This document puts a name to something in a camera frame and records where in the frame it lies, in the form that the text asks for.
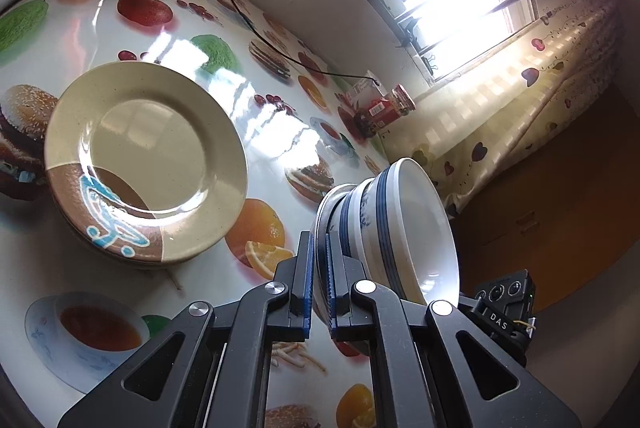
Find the teacup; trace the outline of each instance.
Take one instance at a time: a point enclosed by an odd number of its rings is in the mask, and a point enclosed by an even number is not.
[[[106,296],[69,292],[54,303],[58,341],[89,374],[106,378],[149,339],[135,312]]]

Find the curtain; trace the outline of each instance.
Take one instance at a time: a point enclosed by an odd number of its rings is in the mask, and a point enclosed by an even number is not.
[[[447,76],[381,136],[390,161],[412,157],[455,217],[496,174],[587,109],[616,71],[616,0],[546,11]]]

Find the silver screw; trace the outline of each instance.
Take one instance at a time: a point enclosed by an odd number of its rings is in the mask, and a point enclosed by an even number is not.
[[[373,293],[376,290],[376,284],[371,280],[360,280],[356,282],[356,290],[362,294]]]
[[[267,282],[264,285],[264,289],[269,294],[280,294],[284,291],[284,284],[280,282]]]
[[[194,302],[189,305],[189,314],[191,316],[204,316],[209,312],[209,306],[204,302]]]
[[[438,300],[437,302],[434,302],[431,309],[438,316],[449,316],[453,312],[453,305],[449,302],[445,302],[444,300]]]

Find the tea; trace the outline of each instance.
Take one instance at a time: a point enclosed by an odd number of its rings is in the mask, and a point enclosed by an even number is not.
[[[334,130],[332,126],[329,126],[326,123],[320,123],[320,126],[324,129],[325,132],[327,132],[327,134],[329,134],[334,139],[340,139],[340,135],[338,135],[338,133]]]
[[[119,352],[140,346],[140,335],[125,320],[110,311],[74,306],[62,311],[60,323],[79,342],[98,350]]]

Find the black cable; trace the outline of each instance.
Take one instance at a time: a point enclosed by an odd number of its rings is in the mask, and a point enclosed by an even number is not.
[[[358,80],[360,79],[366,79],[366,80],[372,80],[374,81],[376,84],[378,83],[378,81],[375,78],[372,78],[371,76],[355,76],[353,74],[338,74],[337,72],[327,72],[327,71],[321,71],[319,69],[314,69],[312,67],[309,67],[307,65],[305,65],[304,63],[299,62],[298,60],[295,60],[293,58],[291,58],[290,56],[287,56],[286,54],[280,52],[275,46],[273,46],[267,39],[265,39],[260,33],[258,33],[257,30],[255,30],[254,24],[251,22],[251,20],[249,20],[247,18],[247,16],[240,11],[240,8],[238,7],[238,4],[236,4],[235,0],[230,0],[231,3],[233,4],[233,6],[236,8],[236,11],[240,14],[240,16],[242,16],[242,18],[244,19],[244,21],[246,22],[246,24],[249,26],[249,29],[251,29],[251,31],[253,31],[253,33],[260,39],[262,40],[264,43],[266,43],[271,49],[273,49],[274,51],[276,51],[280,56],[285,57],[287,60],[294,62],[298,65],[303,66],[305,69],[307,69],[308,71],[313,71],[313,72],[320,72],[320,74],[328,74],[329,76],[340,76],[341,78],[356,78]]]

